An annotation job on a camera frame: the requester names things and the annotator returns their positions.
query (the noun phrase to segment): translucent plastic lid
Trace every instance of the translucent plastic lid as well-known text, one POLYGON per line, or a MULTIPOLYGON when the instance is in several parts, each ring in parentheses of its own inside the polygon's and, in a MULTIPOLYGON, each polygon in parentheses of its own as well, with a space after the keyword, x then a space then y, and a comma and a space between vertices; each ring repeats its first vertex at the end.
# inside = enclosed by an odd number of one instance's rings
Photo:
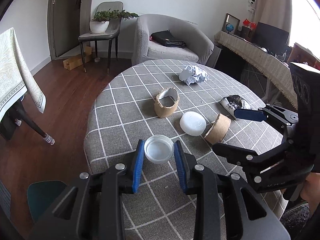
POLYGON ((205 119, 196 112, 186 112, 180 119, 182 130, 192 136, 199 136, 206 127, 205 119))
POLYGON ((174 152, 173 142, 164 135, 149 137, 144 144, 144 154, 147 159, 155 164, 168 162, 174 152))

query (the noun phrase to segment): tablecloth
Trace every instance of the tablecloth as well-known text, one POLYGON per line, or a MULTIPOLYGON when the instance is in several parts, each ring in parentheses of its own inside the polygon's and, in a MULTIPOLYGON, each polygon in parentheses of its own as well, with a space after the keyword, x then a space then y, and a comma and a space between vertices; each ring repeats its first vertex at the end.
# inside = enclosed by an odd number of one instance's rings
POLYGON ((268 77, 294 108, 298 109, 297 95, 293 89, 290 69, 285 64, 244 39, 223 31, 219 31, 214 39, 268 77))
POLYGON ((27 67, 14 29, 10 28, 0 34, 0 120, 27 90, 43 113, 45 96, 27 67))
MULTIPOLYGON (((215 155, 203 135, 219 113, 228 115, 219 105, 226 95, 238 94, 253 108, 265 104, 251 90, 215 69, 179 60, 151 60, 131 67, 116 78, 95 100, 89 114, 84 150, 92 173, 105 171, 135 150, 138 140, 163 134, 173 142, 180 140, 186 153, 215 173, 236 172, 245 178, 242 168, 215 155), (179 80, 185 65, 206 70, 210 79, 187 86, 179 80), (160 119, 154 112, 154 98, 164 88, 174 87, 180 96, 178 109, 160 119), (183 113, 201 114, 207 127, 202 136, 186 134, 179 125, 183 113)), ((265 122, 232 120, 223 143, 253 149, 258 154, 279 145, 280 135, 265 122)), ((192 239, 195 225, 196 196, 186 196, 180 189, 174 158, 157 165, 146 158, 138 193, 123 195, 124 226, 127 239, 192 239)), ((279 191, 262 198, 280 217, 287 201, 279 191)), ((222 239, 226 238, 223 202, 220 196, 222 239)))

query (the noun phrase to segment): picture frame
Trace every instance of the picture frame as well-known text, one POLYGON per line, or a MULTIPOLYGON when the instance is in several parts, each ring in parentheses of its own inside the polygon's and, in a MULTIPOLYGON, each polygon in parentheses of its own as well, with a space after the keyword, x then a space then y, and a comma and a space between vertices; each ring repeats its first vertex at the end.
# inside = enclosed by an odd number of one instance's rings
POLYGON ((229 34, 235 34, 235 32, 238 30, 239 24, 240 24, 240 20, 238 18, 227 13, 223 22, 222 31, 229 34), (233 31, 231 32, 228 32, 228 30, 226 29, 226 25, 229 23, 232 24, 234 27, 233 31))

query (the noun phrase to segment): computer monitor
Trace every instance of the computer monitor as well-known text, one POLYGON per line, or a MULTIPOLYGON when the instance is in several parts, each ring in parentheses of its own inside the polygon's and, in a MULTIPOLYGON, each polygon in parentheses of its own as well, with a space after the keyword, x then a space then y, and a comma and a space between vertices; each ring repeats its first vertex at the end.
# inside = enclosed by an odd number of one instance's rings
POLYGON ((289 32, 258 22, 251 42, 273 54, 282 55, 285 52, 288 37, 289 32))

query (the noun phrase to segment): gray door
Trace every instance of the gray door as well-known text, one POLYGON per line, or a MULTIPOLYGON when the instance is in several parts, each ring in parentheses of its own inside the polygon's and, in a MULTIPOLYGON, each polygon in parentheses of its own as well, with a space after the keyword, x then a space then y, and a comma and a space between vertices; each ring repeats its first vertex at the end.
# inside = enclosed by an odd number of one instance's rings
POLYGON ((53 0, 53 46, 59 57, 78 46, 81 0, 53 0))

